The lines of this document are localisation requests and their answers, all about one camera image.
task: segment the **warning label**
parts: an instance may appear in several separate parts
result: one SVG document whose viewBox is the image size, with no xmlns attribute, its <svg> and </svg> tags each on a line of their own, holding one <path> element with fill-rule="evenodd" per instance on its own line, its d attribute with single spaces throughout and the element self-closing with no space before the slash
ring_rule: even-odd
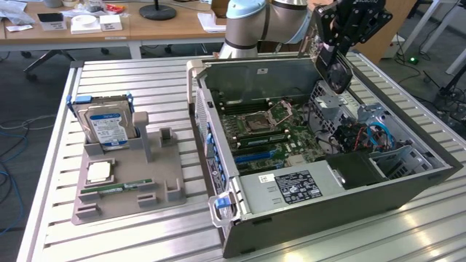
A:
<svg viewBox="0 0 466 262">
<path fill-rule="evenodd" d="M 288 204 L 322 197 L 318 185 L 308 170 L 276 176 L 276 182 Z"/>
</svg>

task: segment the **paper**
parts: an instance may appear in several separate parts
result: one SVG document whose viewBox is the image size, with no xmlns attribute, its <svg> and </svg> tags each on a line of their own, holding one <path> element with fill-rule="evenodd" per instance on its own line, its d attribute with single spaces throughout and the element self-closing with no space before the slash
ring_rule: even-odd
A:
<svg viewBox="0 0 466 262">
<path fill-rule="evenodd" d="M 7 1 L 7 4 L 21 8 L 25 11 L 25 8 L 27 7 L 27 3 L 23 2 L 16 2 L 16 1 Z M 0 17 L 7 17 L 7 15 L 3 13 L 3 11 L 0 10 Z"/>
<path fill-rule="evenodd" d="M 207 33 L 222 33 L 227 30 L 227 26 L 218 26 L 213 14 L 198 13 L 199 22 Z"/>
<path fill-rule="evenodd" d="M 33 25 L 26 25 L 26 26 L 7 26 L 7 29 L 10 32 L 16 32 L 16 31 L 23 31 L 27 29 L 33 29 Z"/>
</svg>

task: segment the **wooden desk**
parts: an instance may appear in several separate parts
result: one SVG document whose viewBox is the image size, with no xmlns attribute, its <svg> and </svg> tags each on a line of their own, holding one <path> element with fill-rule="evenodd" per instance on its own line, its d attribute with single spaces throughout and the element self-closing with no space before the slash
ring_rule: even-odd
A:
<svg viewBox="0 0 466 262">
<path fill-rule="evenodd" d="M 131 9 L 131 39 L 181 39 L 181 38 L 225 38 L 225 33 L 206 33 L 198 19 L 199 12 L 183 7 L 173 6 L 177 9 L 177 17 L 166 21 L 153 21 L 139 15 L 139 9 L 150 3 L 130 3 Z M 199 10 L 209 10 L 210 5 L 186 3 L 186 6 Z"/>
<path fill-rule="evenodd" d="M 6 42 L 8 44 L 23 44 L 26 41 L 29 44 L 47 44 L 47 43 L 75 43 L 75 42 L 93 42 L 93 41 L 115 41 L 114 37 L 125 39 L 130 38 L 130 17 L 122 18 L 123 30 L 107 31 L 93 34 L 71 34 L 71 18 L 66 17 L 67 30 L 45 31 L 39 23 L 38 14 L 41 13 L 58 13 L 65 10 L 70 10 L 70 7 L 49 8 L 42 2 L 29 2 L 26 12 L 37 20 L 34 28 L 19 32 L 6 32 Z M 10 20 L 6 21 L 6 26 L 14 26 Z"/>
<path fill-rule="evenodd" d="M 198 11 L 175 7 L 178 16 L 167 21 L 151 21 L 139 15 L 139 8 L 150 3 L 118 3 L 127 6 L 129 17 L 122 18 L 123 30 L 93 34 L 71 34 L 70 18 L 67 30 L 43 31 L 38 13 L 58 13 L 71 8 L 49 8 L 42 2 L 29 2 L 26 12 L 37 20 L 34 29 L 21 32 L 7 32 L 0 22 L 0 51 L 34 51 L 51 49 L 85 49 L 94 47 L 126 46 L 131 58 L 141 59 L 142 45 L 222 43 L 225 34 L 205 32 L 198 19 Z M 201 3 L 186 4 L 197 9 L 209 9 L 210 5 Z"/>
</svg>

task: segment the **aluminum slat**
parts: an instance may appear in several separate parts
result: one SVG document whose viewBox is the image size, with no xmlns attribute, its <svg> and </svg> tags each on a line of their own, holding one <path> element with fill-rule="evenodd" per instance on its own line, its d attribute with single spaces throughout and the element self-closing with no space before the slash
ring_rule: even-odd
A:
<svg viewBox="0 0 466 262">
<path fill-rule="evenodd" d="M 37 260 L 66 261 L 426 261 L 464 259 L 466 224 L 466 168 L 448 181 L 425 190 L 402 208 L 341 227 L 262 249 L 233 260 L 222 258 L 219 233 L 207 211 L 206 183 L 194 141 L 186 97 L 186 62 L 199 57 L 155 58 L 141 61 L 86 62 L 79 95 L 115 96 L 131 90 L 137 111 L 150 111 L 149 131 L 171 126 L 178 138 L 187 204 L 107 221 L 74 226 L 70 222 L 77 194 L 78 168 L 85 133 L 67 116 L 54 188 L 43 216 L 46 235 Z M 352 60 L 377 87 L 413 117 L 453 156 L 466 162 L 466 144 L 422 106 L 405 96 L 390 79 L 360 56 Z M 352 89 L 374 102 L 357 79 Z"/>
</svg>

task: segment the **motherboard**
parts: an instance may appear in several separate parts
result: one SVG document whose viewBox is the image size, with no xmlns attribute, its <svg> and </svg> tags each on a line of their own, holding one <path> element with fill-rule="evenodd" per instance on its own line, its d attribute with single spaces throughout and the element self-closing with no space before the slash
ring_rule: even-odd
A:
<svg viewBox="0 0 466 262">
<path fill-rule="evenodd" d="M 300 104 L 222 105 L 219 116 L 241 175 L 312 163 L 326 155 Z"/>
</svg>

